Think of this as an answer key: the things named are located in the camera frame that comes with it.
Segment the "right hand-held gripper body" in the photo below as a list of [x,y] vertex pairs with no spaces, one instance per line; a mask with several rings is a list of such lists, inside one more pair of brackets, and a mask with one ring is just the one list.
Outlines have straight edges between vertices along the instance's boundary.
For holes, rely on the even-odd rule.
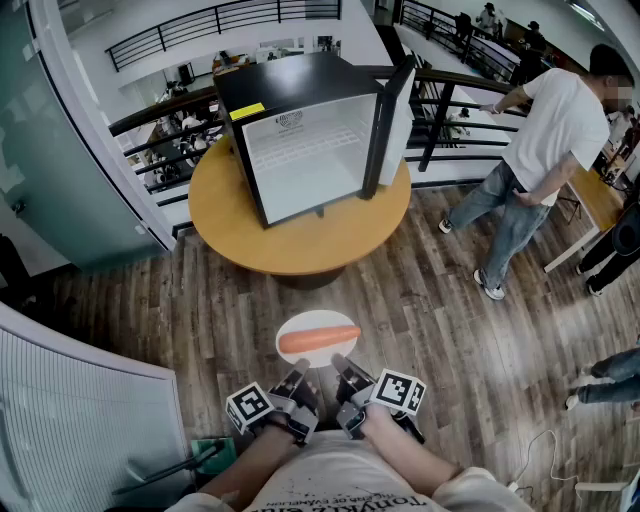
[[416,426],[414,417],[421,406],[426,385],[419,379],[389,369],[384,369],[374,379],[354,362],[350,362],[352,375],[341,377],[336,400],[340,409],[336,421],[352,440],[362,440],[368,405],[374,403],[386,407],[393,421],[420,444],[425,438]]

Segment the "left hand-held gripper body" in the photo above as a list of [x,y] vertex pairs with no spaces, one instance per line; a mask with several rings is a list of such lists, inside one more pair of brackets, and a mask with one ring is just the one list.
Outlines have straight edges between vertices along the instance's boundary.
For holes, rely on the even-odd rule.
[[272,424],[280,415],[284,423],[276,422],[291,433],[298,445],[306,445],[318,426],[318,400],[304,378],[292,381],[292,369],[268,392],[253,382],[226,399],[226,413],[240,435],[255,433],[257,427]]

